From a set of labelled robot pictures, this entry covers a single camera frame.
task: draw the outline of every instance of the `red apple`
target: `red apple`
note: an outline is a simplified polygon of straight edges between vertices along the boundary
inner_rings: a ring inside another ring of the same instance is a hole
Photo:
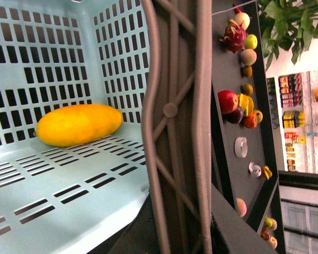
[[[230,114],[238,107],[238,96],[229,90],[218,93],[220,111],[222,114]]]
[[[254,129],[257,127],[257,114],[252,113],[248,117],[243,118],[243,124],[246,128]]]

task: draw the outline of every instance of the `toy fruit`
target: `toy fruit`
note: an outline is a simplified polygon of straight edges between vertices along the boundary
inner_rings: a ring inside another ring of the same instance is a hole
[[[261,123],[263,121],[263,113],[260,110],[254,110],[254,113],[257,114],[257,124]]]
[[[272,172],[268,166],[264,166],[261,168],[261,177],[265,178],[266,180],[270,179],[272,176]]]
[[[245,94],[247,96],[251,96],[253,94],[253,86],[249,83],[243,85],[242,92],[243,92],[243,94]]]
[[[253,49],[245,49],[241,52],[240,59],[244,65],[253,65],[257,60],[257,53]]]
[[[245,110],[249,105],[249,98],[244,94],[238,94],[238,106]]]
[[[275,237],[271,237],[270,240],[267,241],[273,249],[276,249],[278,242]]]
[[[246,31],[234,20],[230,19],[224,37],[220,39],[220,42],[225,45],[227,51],[237,53],[239,50],[245,48],[244,44],[247,36]]]
[[[82,104],[58,108],[40,119],[36,134],[51,146],[69,147],[87,143],[116,131],[121,113],[113,107]]]
[[[258,46],[258,39],[254,34],[249,34],[245,41],[245,49],[256,49]]]
[[[220,111],[222,114],[230,114],[238,107],[238,96],[229,90],[218,93]]]
[[[264,221],[264,226],[270,230],[276,230],[277,221],[274,218],[266,217]]]
[[[226,114],[225,118],[229,123],[240,123],[243,119],[244,111],[242,107],[238,106],[232,113]]]
[[[241,198],[237,198],[237,206],[238,206],[239,216],[244,217],[246,212],[248,211],[245,201],[243,201]]]
[[[244,117],[243,125],[248,129],[254,129],[257,127],[257,114],[252,112],[248,117]]]
[[[245,65],[245,66],[243,67],[243,77],[245,77],[245,78],[251,78],[251,77],[252,77],[252,73],[253,73],[252,66],[250,66],[250,65]]]
[[[249,99],[249,104],[246,107],[246,109],[244,110],[244,117],[248,117],[249,115],[251,115],[253,113],[253,110],[254,110],[253,99],[249,96],[248,96],[248,99]]]
[[[264,239],[265,241],[268,241],[271,239],[271,233],[266,229],[266,228],[263,228],[261,233],[260,233],[260,236],[262,237],[262,239]]]

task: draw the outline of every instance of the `plastic crate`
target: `plastic crate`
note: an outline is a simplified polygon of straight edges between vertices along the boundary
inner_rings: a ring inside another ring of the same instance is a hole
[[[148,66],[140,0],[0,0],[0,253],[86,253],[134,219]],[[46,113],[89,103],[121,128],[70,148],[34,137]]]

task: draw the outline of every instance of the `white wall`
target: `white wall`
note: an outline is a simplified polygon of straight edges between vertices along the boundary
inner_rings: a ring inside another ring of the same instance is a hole
[[[302,54],[300,61],[298,61],[296,65],[293,65],[291,62],[291,50],[279,50],[280,54],[278,60],[274,58],[270,68],[266,72],[267,78],[318,70],[318,39],[312,41],[309,51]]]
[[[318,205],[318,190],[279,186],[280,198]]]

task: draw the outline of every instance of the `mango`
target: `mango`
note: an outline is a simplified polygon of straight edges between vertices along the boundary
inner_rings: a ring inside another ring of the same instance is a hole
[[[121,113],[113,107],[72,105],[58,108],[42,117],[36,135],[51,146],[70,147],[110,135],[121,122]]]

